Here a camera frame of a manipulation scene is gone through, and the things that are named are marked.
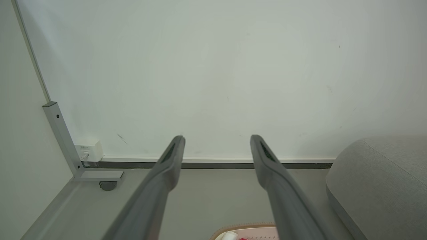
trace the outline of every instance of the metal bracket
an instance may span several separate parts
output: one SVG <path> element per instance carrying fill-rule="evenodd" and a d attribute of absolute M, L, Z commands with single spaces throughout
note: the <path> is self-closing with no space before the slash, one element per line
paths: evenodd
<path fill-rule="evenodd" d="M 74 181 L 119 181 L 123 171 L 85 170 L 57 102 L 43 105 L 50 127 L 74 176 Z"/>

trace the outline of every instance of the pink basket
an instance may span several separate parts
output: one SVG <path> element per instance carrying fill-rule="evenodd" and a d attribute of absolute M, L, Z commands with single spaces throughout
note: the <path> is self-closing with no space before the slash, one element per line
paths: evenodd
<path fill-rule="evenodd" d="M 243 238 L 247 240 L 278 240 L 276 225 L 274 223 L 250 223 L 243 225 L 233 225 L 216 231 L 210 240 L 221 240 L 228 231 L 237 234 L 237 240 Z"/>

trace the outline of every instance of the baseboard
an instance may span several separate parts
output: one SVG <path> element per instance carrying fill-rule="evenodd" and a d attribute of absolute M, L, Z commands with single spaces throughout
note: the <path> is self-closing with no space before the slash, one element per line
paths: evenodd
<path fill-rule="evenodd" d="M 155 163 L 159 157 L 140 156 L 104 156 L 100 162 L 144 162 Z M 278 158 L 281 163 L 333 163 L 335 158 Z M 215 157 L 184 157 L 183 163 L 253 163 L 251 157 L 247 158 L 215 158 Z"/>

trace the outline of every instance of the white object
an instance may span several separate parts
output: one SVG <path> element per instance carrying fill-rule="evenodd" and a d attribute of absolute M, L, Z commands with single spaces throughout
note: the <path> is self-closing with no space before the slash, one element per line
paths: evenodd
<path fill-rule="evenodd" d="M 237 239 L 237 233 L 228 231 L 224 234 L 222 237 L 222 240 L 236 240 Z"/>
<path fill-rule="evenodd" d="M 85 145 L 75 145 L 75 146 L 76 146 L 77 152 L 79 153 L 80 159 L 83 158 L 85 154 L 89 154 L 87 159 L 83 159 L 83 161 L 99 162 L 104 156 L 101 142 L 99 140 L 95 143 L 89 143 Z"/>

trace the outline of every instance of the dark baseboard trim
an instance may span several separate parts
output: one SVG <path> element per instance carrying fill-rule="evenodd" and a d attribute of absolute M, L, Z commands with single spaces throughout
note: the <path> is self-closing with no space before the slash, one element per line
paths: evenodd
<path fill-rule="evenodd" d="M 82 162 L 86 168 L 153 168 L 154 162 Z M 332 163 L 283 163 L 287 169 L 327 169 Z M 182 163 L 181 169 L 254 169 L 253 163 Z"/>

